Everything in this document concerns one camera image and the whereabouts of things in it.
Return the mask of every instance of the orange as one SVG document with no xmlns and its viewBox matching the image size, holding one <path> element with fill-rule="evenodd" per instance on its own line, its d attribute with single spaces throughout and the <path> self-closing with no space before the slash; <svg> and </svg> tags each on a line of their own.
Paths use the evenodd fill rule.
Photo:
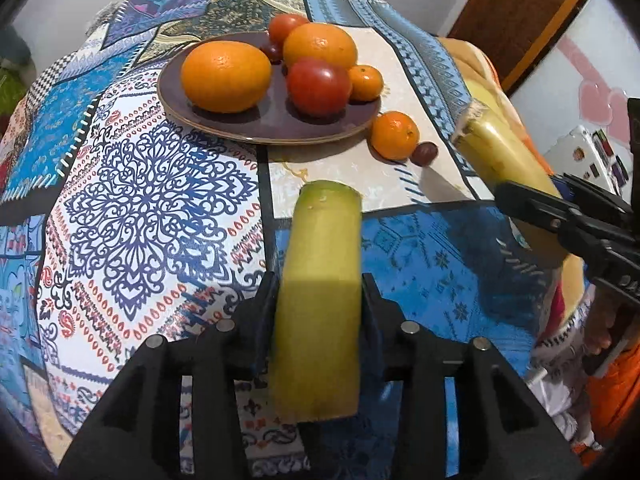
<svg viewBox="0 0 640 480">
<path fill-rule="evenodd" d="M 351 79 L 351 99 L 354 101 L 373 101 L 380 97 L 385 86 L 382 74 L 369 65 L 356 65 L 349 69 Z"/>
<path fill-rule="evenodd" d="M 414 120 L 402 112 L 387 112 L 377 117 L 371 127 L 371 145 L 388 160 L 405 160 L 420 141 Z"/>
<path fill-rule="evenodd" d="M 340 27 L 305 23 L 287 36 L 282 57 L 287 66 L 293 66 L 301 57 L 315 57 L 348 70 L 358 62 L 358 49 L 351 36 Z"/>
<path fill-rule="evenodd" d="M 223 114 L 243 112 L 267 93 L 271 62 L 248 43 L 209 41 L 189 53 L 180 80 L 196 106 Z"/>
</svg>

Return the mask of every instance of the screw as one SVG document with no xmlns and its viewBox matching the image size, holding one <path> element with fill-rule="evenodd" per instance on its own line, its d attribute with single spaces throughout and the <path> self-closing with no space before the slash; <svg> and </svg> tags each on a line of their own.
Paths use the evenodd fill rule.
<svg viewBox="0 0 640 480">
<path fill-rule="evenodd" d="M 491 341 L 489 341 L 487 338 L 485 337 L 475 337 L 474 338 L 474 346 L 478 349 L 478 350 L 488 350 L 489 348 L 491 348 Z"/>
<path fill-rule="evenodd" d="M 415 321 L 403 321 L 402 325 L 400 325 L 400 330 L 402 330 L 405 334 L 415 334 L 419 332 L 420 325 L 418 325 Z"/>
<path fill-rule="evenodd" d="M 164 343 L 164 337 L 159 334 L 150 335 L 145 341 L 145 345 L 149 348 L 158 348 L 162 343 Z"/>
<path fill-rule="evenodd" d="M 229 332 L 236 327 L 236 324 L 233 319 L 221 319 L 216 323 L 216 328 L 218 332 Z"/>
</svg>

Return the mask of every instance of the door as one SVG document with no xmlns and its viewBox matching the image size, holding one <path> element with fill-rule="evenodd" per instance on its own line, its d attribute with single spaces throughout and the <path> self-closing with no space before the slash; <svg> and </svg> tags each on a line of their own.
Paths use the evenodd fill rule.
<svg viewBox="0 0 640 480">
<path fill-rule="evenodd" d="M 469 0 L 449 37 L 469 41 L 513 92 L 585 0 Z"/>
</svg>

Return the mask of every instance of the plate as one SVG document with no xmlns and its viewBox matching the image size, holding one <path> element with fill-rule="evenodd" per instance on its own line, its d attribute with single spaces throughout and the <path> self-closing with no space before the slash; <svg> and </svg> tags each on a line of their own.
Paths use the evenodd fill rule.
<svg viewBox="0 0 640 480">
<path fill-rule="evenodd" d="M 204 132 L 254 144 L 319 144 L 345 139 L 367 128 L 380 111 L 380 99 L 349 103 L 336 116 L 315 119 L 300 114 L 287 97 L 284 64 L 271 66 L 267 95 L 249 110 L 238 114 L 215 114 L 191 104 L 182 90 L 180 69 L 187 55 L 209 41 L 242 41 L 260 47 L 266 32 L 225 34 L 196 43 L 177 54 L 158 79 L 158 97 L 168 115 Z"/>
</svg>

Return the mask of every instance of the table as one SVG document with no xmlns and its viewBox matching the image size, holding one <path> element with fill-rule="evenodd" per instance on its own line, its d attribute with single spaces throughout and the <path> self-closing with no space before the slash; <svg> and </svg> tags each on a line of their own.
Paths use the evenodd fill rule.
<svg viewBox="0 0 640 480">
<path fill-rule="evenodd" d="M 384 76 L 382 111 L 407 113 L 421 140 L 439 146 L 430 168 L 386 162 L 362 136 L 267 149 L 164 113 L 156 83 L 175 52 L 219 34 L 265 30 L 279 12 L 351 35 L 359 62 Z M 439 41 L 382 0 L 126 0 L 41 75 L 0 144 L 0 154 L 15 159 L 0 182 L 0 399 L 25 439 L 48 450 L 47 465 L 60 462 L 147 336 L 196 335 L 254 295 L 265 270 L 280 269 L 298 191 L 319 178 L 362 193 L 363 270 L 385 297 L 440 336 L 491 338 L 524 373 L 554 274 L 532 263 L 449 142 L 474 78 L 519 124 L 478 52 Z M 296 427 L 270 409 L 267 386 L 266 376 L 236 384 L 254 476 L 309 466 Z M 320 476 L 388 477 L 400 393 L 401 385 L 364 375 L 358 416 L 321 425 Z M 451 384 L 447 393 L 454 472 Z M 189 378 L 183 401 L 189 472 Z"/>
</svg>

